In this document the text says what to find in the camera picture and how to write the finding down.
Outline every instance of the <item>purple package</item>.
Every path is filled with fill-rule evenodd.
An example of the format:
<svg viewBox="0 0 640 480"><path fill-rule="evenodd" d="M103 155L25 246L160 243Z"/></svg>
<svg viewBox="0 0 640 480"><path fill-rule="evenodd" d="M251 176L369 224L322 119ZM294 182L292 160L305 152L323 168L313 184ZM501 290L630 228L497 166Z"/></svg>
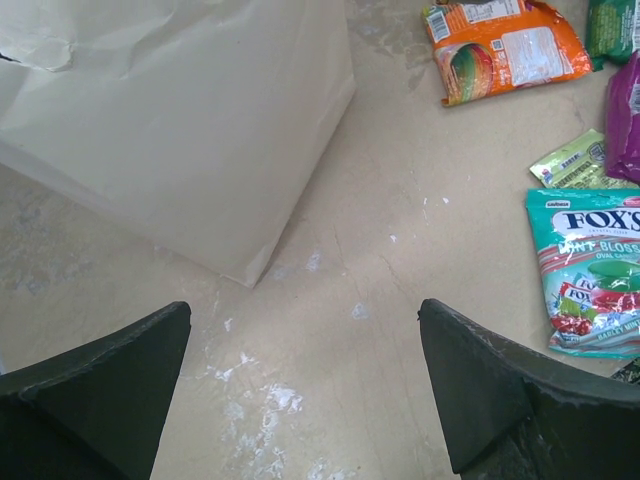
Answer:
<svg viewBox="0 0 640 480"><path fill-rule="evenodd" d="M609 80L605 170L640 183L640 50Z"/></svg>

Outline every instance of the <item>orange snack package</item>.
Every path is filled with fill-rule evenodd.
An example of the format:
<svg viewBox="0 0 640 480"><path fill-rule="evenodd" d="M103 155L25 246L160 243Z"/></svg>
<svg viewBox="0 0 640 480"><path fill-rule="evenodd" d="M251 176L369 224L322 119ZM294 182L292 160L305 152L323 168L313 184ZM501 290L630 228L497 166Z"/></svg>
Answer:
<svg viewBox="0 0 640 480"><path fill-rule="evenodd" d="M593 71L565 18L536 0L442 4L422 12L447 106Z"/></svg>

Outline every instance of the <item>candy bag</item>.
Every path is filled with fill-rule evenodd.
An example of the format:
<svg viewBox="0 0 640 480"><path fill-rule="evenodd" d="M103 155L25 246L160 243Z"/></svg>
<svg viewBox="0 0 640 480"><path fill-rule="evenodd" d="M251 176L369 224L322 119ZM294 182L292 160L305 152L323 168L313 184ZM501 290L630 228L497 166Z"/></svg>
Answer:
<svg viewBox="0 0 640 480"><path fill-rule="evenodd" d="M640 356L638 190L530 190L549 347L571 355Z"/></svg>
<svg viewBox="0 0 640 480"><path fill-rule="evenodd" d="M596 70L605 59L627 63L640 43L640 8L636 0L590 0L587 51Z"/></svg>
<svg viewBox="0 0 640 480"><path fill-rule="evenodd" d="M604 171L604 135L591 129L529 169L547 188L638 188L634 183L607 177Z"/></svg>
<svg viewBox="0 0 640 480"><path fill-rule="evenodd" d="M592 71L569 23L535 0L434 5L423 10L447 98L457 105Z"/></svg>
<svg viewBox="0 0 640 480"><path fill-rule="evenodd" d="M605 132L607 175L640 183L640 51L609 80Z"/></svg>

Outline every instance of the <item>white paper bag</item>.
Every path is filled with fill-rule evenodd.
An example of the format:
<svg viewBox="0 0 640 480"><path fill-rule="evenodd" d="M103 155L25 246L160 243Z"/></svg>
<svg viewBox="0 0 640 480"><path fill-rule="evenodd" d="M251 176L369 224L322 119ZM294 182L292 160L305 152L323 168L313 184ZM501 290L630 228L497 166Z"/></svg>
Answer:
<svg viewBox="0 0 640 480"><path fill-rule="evenodd" d="M353 91L343 0L6 0L0 162L252 286Z"/></svg>

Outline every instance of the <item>beige floor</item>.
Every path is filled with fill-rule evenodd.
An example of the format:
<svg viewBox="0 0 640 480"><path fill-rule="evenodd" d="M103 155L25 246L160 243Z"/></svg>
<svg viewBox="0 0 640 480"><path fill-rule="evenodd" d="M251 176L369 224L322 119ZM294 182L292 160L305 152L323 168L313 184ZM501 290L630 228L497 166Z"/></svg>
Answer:
<svg viewBox="0 0 640 480"><path fill-rule="evenodd" d="M422 3L348 0L359 90L254 291L2 168L7 368L186 300L154 480L453 478L416 311L436 297L547 352L527 167L602 127L611 72L445 110ZM557 4L582 32L586 2Z"/></svg>

